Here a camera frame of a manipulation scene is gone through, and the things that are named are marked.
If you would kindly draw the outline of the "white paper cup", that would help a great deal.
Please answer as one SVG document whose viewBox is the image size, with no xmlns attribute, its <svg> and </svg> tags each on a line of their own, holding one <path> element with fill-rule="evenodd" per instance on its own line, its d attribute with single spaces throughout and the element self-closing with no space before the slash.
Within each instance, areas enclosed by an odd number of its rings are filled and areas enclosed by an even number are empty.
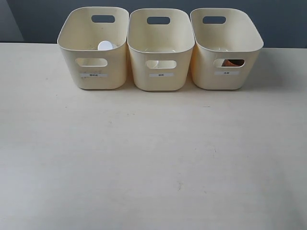
<svg viewBox="0 0 307 230">
<path fill-rule="evenodd" d="M 146 66 L 149 69 L 158 69 L 158 64 L 159 64 L 158 60 L 148 60 L 148 61 L 146 61 Z"/>
</svg>

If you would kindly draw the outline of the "clear plastic bottle white cap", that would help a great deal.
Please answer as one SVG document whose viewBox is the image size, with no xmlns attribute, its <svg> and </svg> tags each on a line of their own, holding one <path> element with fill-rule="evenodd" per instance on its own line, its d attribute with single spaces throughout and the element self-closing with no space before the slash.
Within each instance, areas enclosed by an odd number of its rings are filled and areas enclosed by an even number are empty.
<svg viewBox="0 0 307 230">
<path fill-rule="evenodd" d="M 110 41 L 104 40 L 98 44 L 97 50 L 99 51 L 109 51 L 117 48 L 117 45 L 113 44 Z"/>
</svg>

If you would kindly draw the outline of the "brown wooden cup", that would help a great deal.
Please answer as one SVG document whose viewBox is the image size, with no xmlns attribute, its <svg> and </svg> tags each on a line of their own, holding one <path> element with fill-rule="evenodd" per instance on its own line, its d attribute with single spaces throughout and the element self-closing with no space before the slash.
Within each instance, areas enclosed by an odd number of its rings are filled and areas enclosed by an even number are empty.
<svg viewBox="0 0 307 230">
<path fill-rule="evenodd" d="M 222 67 L 241 67 L 244 65 L 243 59 L 225 59 L 222 63 Z"/>
</svg>

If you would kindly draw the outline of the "middle cream plastic bin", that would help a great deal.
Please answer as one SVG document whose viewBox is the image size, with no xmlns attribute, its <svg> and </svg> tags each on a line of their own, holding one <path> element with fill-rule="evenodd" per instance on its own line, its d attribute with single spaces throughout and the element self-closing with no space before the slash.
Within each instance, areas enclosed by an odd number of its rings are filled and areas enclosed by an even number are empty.
<svg viewBox="0 0 307 230">
<path fill-rule="evenodd" d="M 135 85 L 144 91 L 176 91 L 186 82 L 195 45 L 189 16 L 179 9 L 145 8 L 131 13 L 127 43 Z M 158 60 L 158 69 L 146 61 Z"/>
</svg>

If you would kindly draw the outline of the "cream plastic bin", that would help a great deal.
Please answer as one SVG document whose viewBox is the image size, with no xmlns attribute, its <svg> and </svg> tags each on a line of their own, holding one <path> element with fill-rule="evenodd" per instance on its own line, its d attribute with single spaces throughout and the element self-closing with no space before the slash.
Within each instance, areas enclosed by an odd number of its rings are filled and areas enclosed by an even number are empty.
<svg viewBox="0 0 307 230">
<path fill-rule="evenodd" d="M 127 78 L 129 12 L 120 7 L 81 7 L 67 17 L 58 35 L 74 83 L 86 90 L 111 90 Z M 117 48 L 97 50 L 101 41 Z"/>
<path fill-rule="evenodd" d="M 186 82 L 195 45 L 189 16 L 179 9 L 145 8 L 131 13 L 127 43 L 135 85 L 144 91 L 176 91 Z M 158 60 L 158 69 L 146 61 Z"/>
<path fill-rule="evenodd" d="M 243 86 L 264 42 L 250 17 L 231 8 L 198 8 L 190 13 L 195 47 L 190 68 L 193 82 L 206 90 Z M 225 59 L 243 59 L 241 67 L 222 67 Z"/>
</svg>

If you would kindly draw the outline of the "right cream plastic bin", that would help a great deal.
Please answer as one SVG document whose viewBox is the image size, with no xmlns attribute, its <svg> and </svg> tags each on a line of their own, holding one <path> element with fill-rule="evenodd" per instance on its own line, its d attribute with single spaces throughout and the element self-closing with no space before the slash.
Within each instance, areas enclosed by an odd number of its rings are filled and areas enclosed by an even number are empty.
<svg viewBox="0 0 307 230">
<path fill-rule="evenodd" d="M 195 47 L 190 68 L 193 82 L 206 90 L 243 86 L 264 42 L 250 17 L 231 8 L 198 8 L 190 13 Z M 243 59 L 241 67 L 222 67 L 225 59 Z"/>
</svg>

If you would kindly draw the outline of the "left cream plastic bin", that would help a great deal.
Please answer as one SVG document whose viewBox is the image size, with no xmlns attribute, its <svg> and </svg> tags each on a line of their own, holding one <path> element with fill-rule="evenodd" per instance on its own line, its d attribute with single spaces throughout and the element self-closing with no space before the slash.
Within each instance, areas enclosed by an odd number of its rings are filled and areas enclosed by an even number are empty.
<svg viewBox="0 0 307 230">
<path fill-rule="evenodd" d="M 58 35 L 74 83 L 86 90 L 111 90 L 127 78 L 129 12 L 120 7 L 81 7 L 67 17 Z M 101 41 L 117 48 L 97 50 Z"/>
</svg>

